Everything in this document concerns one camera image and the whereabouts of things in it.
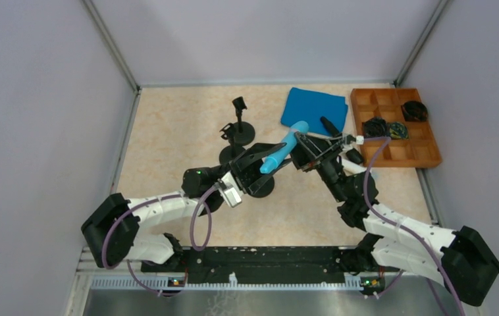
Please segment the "blue toy microphone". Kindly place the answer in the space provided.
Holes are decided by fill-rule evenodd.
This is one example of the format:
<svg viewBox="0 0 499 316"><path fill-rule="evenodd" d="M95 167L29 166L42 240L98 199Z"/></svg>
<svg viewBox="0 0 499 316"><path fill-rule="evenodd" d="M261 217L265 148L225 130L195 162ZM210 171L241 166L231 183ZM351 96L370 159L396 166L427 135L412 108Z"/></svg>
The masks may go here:
<svg viewBox="0 0 499 316"><path fill-rule="evenodd" d="M290 154L297 144L295 133L307 133L309 131L309 125L305 121L298 121L289 127L287 135L283 137L281 143L284 144L280 149L272 152L263 161L260 167L261 174L272 174L273 171L279 168L281 162Z"/></svg>

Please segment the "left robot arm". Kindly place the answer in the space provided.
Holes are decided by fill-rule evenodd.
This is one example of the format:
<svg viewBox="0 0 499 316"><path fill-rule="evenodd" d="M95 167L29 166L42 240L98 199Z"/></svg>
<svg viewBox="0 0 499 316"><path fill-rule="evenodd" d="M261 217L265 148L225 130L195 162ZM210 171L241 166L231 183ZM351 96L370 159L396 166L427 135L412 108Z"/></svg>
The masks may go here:
<svg viewBox="0 0 499 316"><path fill-rule="evenodd" d="M246 195L254 196L289 162L287 142L257 143L215 167L188 169L181 189L169 194L126 199L109 195L82 224L81 232L95 264L114 269L124 260L173 262L182 248L170 233L152 236L149 228L188 217L210 217L222 204L234 208Z"/></svg>

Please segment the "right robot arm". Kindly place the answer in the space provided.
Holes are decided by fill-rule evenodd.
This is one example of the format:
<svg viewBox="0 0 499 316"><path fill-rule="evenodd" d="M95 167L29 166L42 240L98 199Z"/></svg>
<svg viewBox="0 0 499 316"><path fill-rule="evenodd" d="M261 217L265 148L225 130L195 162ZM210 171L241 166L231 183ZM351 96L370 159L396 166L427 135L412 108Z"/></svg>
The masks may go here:
<svg viewBox="0 0 499 316"><path fill-rule="evenodd" d="M342 136L317 138L294 134L293 163L303 172L317 171L342 220L366 233L358 248L377 265L411 272L443 285L460 302L479 307L499 274L499 260L481 234L427 224L377 201L371 171L345 169L338 156Z"/></svg>

